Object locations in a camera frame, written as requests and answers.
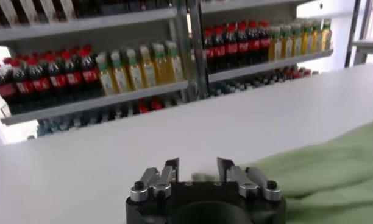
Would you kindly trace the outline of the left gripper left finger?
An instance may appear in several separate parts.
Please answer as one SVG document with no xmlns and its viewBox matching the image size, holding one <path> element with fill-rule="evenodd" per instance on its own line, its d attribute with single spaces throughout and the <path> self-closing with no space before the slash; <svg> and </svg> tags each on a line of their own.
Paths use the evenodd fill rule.
<svg viewBox="0 0 373 224">
<path fill-rule="evenodd" d="M 155 167 L 147 168 L 130 189 L 130 199 L 144 202 L 152 194 L 156 198 L 168 198 L 171 184 L 179 180 L 179 158 L 167 160 L 161 172 Z"/>
</svg>

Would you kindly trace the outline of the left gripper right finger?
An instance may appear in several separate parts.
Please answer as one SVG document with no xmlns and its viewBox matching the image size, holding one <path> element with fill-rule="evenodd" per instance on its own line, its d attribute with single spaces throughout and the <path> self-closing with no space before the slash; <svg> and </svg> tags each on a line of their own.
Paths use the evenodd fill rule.
<svg viewBox="0 0 373 224">
<path fill-rule="evenodd" d="M 244 197 L 263 197 L 267 201 L 278 202 L 282 199 L 282 191 L 278 183 L 270 180 L 256 167 L 243 170 L 232 160 L 217 157 L 219 179 L 221 182 L 235 182 L 238 193 Z"/>
</svg>

